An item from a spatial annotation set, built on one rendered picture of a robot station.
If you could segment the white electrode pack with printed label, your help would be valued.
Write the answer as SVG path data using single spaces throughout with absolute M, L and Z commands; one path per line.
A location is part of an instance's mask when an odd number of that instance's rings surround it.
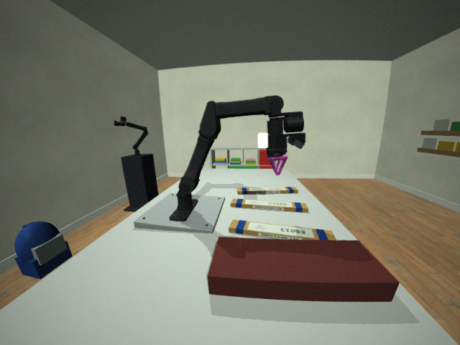
M 238 192 L 239 190 L 239 192 Z M 244 194 L 278 194 L 278 193 L 298 193 L 295 187 L 274 187 L 274 188 L 237 188 L 238 195 Z
M 254 208 L 273 211 L 293 211 L 293 212 L 308 212 L 306 203 L 293 203 L 281 201 L 259 201 L 233 198 L 231 207 L 236 208 Z

